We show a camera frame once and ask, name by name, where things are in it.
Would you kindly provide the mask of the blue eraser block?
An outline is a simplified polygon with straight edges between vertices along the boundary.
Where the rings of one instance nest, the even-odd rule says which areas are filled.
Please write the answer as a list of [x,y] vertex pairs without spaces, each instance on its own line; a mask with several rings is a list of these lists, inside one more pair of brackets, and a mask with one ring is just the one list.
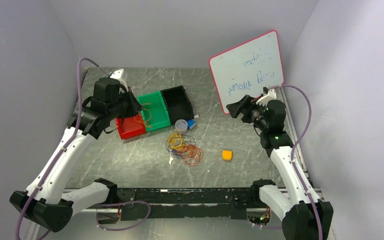
[[194,129],[196,127],[196,125],[197,125],[196,122],[193,119],[189,119],[186,122],[187,122],[187,128],[189,130]]

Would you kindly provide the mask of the orange yellow block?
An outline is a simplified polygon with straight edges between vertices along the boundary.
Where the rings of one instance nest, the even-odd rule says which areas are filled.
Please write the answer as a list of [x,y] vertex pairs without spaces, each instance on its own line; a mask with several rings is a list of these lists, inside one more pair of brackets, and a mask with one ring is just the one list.
[[223,149],[221,156],[224,161],[231,161],[233,158],[233,152],[228,149]]

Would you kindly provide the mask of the clear round container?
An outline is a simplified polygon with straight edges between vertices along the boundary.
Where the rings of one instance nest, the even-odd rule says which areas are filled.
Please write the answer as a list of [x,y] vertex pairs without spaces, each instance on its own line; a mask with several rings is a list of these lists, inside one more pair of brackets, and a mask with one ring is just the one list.
[[188,122],[184,119],[177,120],[174,126],[181,134],[185,134],[188,131]]

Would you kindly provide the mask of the green plastic bin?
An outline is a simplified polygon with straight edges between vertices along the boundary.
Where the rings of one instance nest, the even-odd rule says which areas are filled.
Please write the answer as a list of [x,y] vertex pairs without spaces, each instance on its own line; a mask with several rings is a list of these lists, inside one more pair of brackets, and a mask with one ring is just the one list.
[[137,101],[143,106],[141,115],[147,132],[163,129],[171,125],[160,91],[138,96]]

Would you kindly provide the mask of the white board with red frame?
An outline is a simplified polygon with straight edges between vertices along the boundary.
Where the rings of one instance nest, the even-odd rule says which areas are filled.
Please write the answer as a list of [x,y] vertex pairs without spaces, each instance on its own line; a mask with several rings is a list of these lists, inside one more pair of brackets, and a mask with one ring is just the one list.
[[228,104],[245,95],[257,97],[264,87],[284,83],[278,32],[271,30],[232,47],[208,60],[224,114]]

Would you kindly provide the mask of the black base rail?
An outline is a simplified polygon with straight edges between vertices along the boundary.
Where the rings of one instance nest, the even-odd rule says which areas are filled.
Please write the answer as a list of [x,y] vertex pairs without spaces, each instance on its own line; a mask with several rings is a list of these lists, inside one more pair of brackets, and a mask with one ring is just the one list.
[[219,218],[247,220],[249,213],[265,213],[252,187],[222,188],[118,188],[114,206],[121,221],[180,218]]

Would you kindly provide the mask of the black plastic bin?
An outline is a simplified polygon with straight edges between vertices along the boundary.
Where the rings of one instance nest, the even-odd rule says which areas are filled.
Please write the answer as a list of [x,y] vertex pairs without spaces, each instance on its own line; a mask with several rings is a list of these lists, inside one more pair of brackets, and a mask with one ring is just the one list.
[[194,118],[193,106],[183,85],[161,90],[160,93],[172,126],[178,120],[187,121]]

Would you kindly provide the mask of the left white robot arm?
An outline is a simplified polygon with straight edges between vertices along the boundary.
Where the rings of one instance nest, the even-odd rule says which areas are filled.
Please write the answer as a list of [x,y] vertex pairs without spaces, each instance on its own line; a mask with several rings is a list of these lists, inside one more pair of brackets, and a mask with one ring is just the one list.
[[93,205],[114,207],[117,185],[99,178],[90,185],[64,193],[71,173],[88,146],[116,118],[136,116],[142,105],[122,77],[102,77],[92,96],[73,111],[63,137],[40,174],[24,191],[16,190],[10,203],[26,218],[51,232],[62,230],[80,211]]

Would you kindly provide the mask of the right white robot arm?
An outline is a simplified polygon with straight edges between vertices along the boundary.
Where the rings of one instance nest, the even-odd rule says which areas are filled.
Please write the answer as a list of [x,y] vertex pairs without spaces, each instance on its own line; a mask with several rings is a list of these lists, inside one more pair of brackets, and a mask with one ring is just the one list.
[[242,115],[242,122],[260,130],[260,144],[279,171],[288,193],[281,193],[269,180],[258,180],[252,184],[250,202],[255,207],[268,205],[281,220],[287,240],[328,239],[334,209],[314,190],[295,156],[296,146],[284,130],[286,105],[277,99],[260,105],[255,98],[245,95],[226,108],[232,118]]

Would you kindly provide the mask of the aluminium frame rail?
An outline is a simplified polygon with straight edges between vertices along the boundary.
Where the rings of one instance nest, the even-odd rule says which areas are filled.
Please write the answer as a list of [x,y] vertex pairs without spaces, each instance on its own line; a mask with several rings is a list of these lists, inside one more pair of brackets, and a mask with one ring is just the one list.
[[63,193],[61,198],[73,202],[72,214],[75,215],[93,205],[101,204],[107,200],[110,190],[108,188],[84,187],[71,192]]

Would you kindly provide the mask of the red plastic bin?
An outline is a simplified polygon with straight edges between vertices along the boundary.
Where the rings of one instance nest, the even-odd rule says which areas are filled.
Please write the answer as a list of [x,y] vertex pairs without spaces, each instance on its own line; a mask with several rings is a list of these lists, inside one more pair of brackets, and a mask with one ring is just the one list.
[[127,140],[147,133],[141,113],[134,117],[116,118],[116,128],[122,140]]

